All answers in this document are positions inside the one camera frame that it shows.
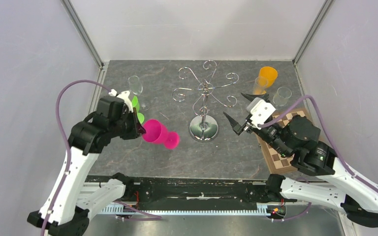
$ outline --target clear glass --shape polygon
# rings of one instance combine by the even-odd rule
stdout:
[[[269,84],[269,80],[265,77],[259,76],[254,81],[253,94],[265,94],[265,89]]]
[[[282,107],[286,105],[290,97],[292,97],[292,91],[286,87],[280,87],[273,96],[273,104],[275,107]]]
[[[140,78],[136,75],[133,75],[128,78],[128,85],[131,92],[134,93],[134,95],[136,96],[140,96],[143,92],[143,84],[141,83]],[[141,101],[141,99],[139,99],[139,104],[140,111],[146,111],[148,109],[147,104]]]

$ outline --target white wall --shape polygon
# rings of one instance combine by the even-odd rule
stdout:
[[[0,236],[37,236],[27,223],[54,185],[64,147],[55,119],[59,91],[95,80],[97,66],[59,0],[0,0]],[[69,131],[86,115],[91,85],[62,99]]]
[[[324,0],[71,0],[103,60],[292,59]]]
[[[298,69],[346,161],[378,183],[378,1],[335,1]]]

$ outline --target pink cup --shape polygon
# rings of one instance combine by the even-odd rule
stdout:
[[[166,126],[156,119],[148,120],[144,125],[146,133],[143,139],[148,143],[163,144],[167,149],[175,149],[180,142],[179,134],[168,132]]]

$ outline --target checkered board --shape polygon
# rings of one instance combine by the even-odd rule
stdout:
[[[307,117],[311,120],[308,112],[305,108],[294,109],[290,113],[288,113],[285,117],[278,121],[278,124],[281,127],[285,127],[289,121],[292,120],[292,117],[295,115],[300,115],[302,117]],[[273,113],[273,118],[279,116],[278,112]],[[290,161],[293,157],[283,158],[281,157],[276,150],[274,150],[271,146],[267,145],[261,138],[257,136],[257,140],[261,146],[261,150],[264,155],[264,159],[266,160],[267,167],[271,174],[283,174],[292,171],[296,171],[297,169],[290,165]]]

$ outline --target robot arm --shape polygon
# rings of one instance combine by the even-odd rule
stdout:
[[[285,127],[275,123],[268,127],[261,124],[272,120],[275,108],[268,101],[268,95],[242,94],[251,103],[247,107],[249,115],[240,125],[228,114],[234,132],[254,132],[282,157],[293,156],[291,165],[298,171],[327,181],[335,188],[310,185],[281,175],[270,175],[266,187],[268,194],[276,194],[285,199],[299,199],[320,204],[346,213],[347,217],[360,225],[378,227],[378,193],[369,188],[361,179],[375,186],[378,184],[359,174],[353,168],[351,175],[326,143],[319,141],[320,129],[307,118],[296,115]]]
[[[42,227],[45,216],[49,213],[46,229],[53,236],[83,235],[90,220],[108,204],[121,198],[126,185],[117,179],[111,179],[102,188],[86,199],[78,201],[78,196],[92,165],[103,148],[112,138],[124,140],[136,139],[145,133],[139,123],[136,112],[128,98],[129,91],[118,95],[116,92],[101,98],[97,110],[83,121],[72,127],[68,142],[71,160],[68,173],[67,154],[62,169],[50,193],[40,210],[31,212],[27,221],[36,227]],[[66,175],[60,191],[57,188]],[[57,195],[54,207],[48,212],[50,202]]]

